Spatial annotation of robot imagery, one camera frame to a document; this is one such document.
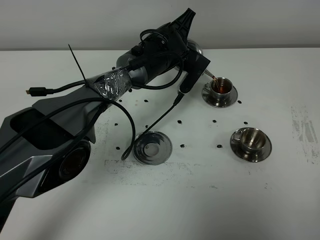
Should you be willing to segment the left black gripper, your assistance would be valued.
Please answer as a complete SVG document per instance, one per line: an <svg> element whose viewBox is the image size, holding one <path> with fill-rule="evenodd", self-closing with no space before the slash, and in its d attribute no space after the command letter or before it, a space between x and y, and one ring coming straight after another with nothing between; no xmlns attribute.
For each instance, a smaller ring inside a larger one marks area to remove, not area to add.
<svg viewBox="0 0 320 240"><path fill-rule="evenodd" d="M187 56L188 35L193 19L194 11L188 8L173 22L140 33L142 56L151 56L144 66L149 81L174 68L179 58Z"/></svg>

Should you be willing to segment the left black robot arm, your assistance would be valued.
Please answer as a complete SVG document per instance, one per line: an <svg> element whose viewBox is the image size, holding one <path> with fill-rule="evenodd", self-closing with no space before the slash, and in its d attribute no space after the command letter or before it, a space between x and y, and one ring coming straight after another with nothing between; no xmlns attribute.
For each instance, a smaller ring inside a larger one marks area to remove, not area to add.
<svg viewBox="0 0 320 240"><path fill-rule="evenodd" d="M195 12L140 34L140 43L120 56L116 67L57 89L32 87L31 107L7 116L0 127L0 222L18 197L34 198L74 179L95 143L95 123L131 89L152 90L157 76L183 71L193 51L188 35Z"/></svg>

